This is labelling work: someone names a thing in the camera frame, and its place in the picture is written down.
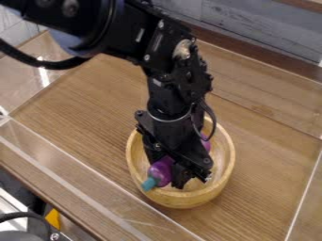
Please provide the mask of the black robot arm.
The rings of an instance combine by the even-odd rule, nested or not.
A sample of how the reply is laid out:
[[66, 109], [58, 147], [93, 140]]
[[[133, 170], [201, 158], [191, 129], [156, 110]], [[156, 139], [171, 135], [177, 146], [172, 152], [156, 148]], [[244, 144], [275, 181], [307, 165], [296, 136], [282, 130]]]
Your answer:
[[0, 0], [25, 21], [45, 26], [70, 57], [45, 61], [0, 39], [0, 52], [34, 68], [66, 70], [104, 54], [139, 66], [147, 77], [147, 107], [135, 113], [143, 149], [152, 166], [164, 157], [169, 183], [181, 189], [211, 177], [213, 161], [204, 143], [205, 103], [212, 75], [191, 29], [151, 0]]

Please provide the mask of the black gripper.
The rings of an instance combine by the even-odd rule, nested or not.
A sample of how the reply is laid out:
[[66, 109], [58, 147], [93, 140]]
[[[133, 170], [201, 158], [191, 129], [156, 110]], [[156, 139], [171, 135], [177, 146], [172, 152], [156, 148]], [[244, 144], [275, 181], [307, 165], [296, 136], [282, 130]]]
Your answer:
[[[147, 111], [137, 111], [135, 118], [139, 122], [137, 131], [141, 134], [143, 149], [149, 164], [165, 156], [164, 149], [177, 150], [184, 142], [189, 142], [191, 137], [201, 136], [204, 112], [200, 109], [177, 120], [155, 120]], [[173, 164], [172, 187], [183, 189], [193, 177], [193, 165]]]

